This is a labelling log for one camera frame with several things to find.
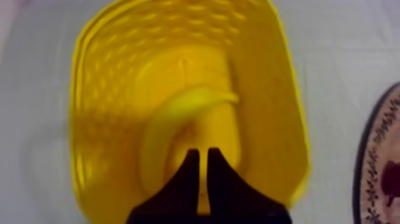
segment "banana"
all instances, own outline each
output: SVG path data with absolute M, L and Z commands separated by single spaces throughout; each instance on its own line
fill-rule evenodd
M 164 185 L 168 148 L 174 135 L 187 123 L 224 102 L 238 102 L 231 92 L 195 86 L 167 100 L 150 118 L 139 148 L 139 178 L 143 190 L 154 195 Z

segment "white surface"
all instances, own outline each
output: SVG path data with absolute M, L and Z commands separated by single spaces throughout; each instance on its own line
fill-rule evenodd
M 108 0 L 32 1 L 0 67 L 0 223 L 79 223 L 66 121 L 70 58 Z M 352 223 L 358 142 L 379 96 L 400 80 L 398 0 L 275 0 L 302 89 L 314 169 L 294 223 Z

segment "yellow banana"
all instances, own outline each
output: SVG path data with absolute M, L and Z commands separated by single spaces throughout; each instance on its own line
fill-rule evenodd
M 139 149 L 139 178 L 143 190 L 154 195 L 163 187 L 168 148 L 185 124 L 216 105 L 238 101 L 234 93 L 196 86 L 178 93 L 156 109 Z

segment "white table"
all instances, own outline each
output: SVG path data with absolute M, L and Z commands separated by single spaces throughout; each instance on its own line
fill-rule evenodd
M 70 184 L 73 44 L 109 0 L 32 0 L 0 67 L 0 223 L 82 223 Z M 275 0 L 307 110 L 313 172 L 294 223 L 352 223 L 352 179 L 373 105 L 400 80 L 398 0 Z

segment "floral pattern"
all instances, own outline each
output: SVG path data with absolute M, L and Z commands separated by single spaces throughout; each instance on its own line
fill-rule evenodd
M 397 97 L 396 99 L 390 99 L 389 110 L 383 114 L 384 118 L 382 118 L 378 128 L 374 130 L 374 146 L 367 150 L 368 178 L 366 182 L 368 187 L 365 191 L 368 195 L 367 201 L 370 203 L 370 206 L 367 209 L 368 215 L 365 219 L 370 224 L 390 224 L 381 220 L 382 216 L 376 209 L 376 200 L 379 199 L 376 191 L 376 184 L 379 183 L 376 163 L 378 160 L 377 147 L 386 139 L 386 134 L 396 120 L 396 112 L 399 111 L 400 95 Z

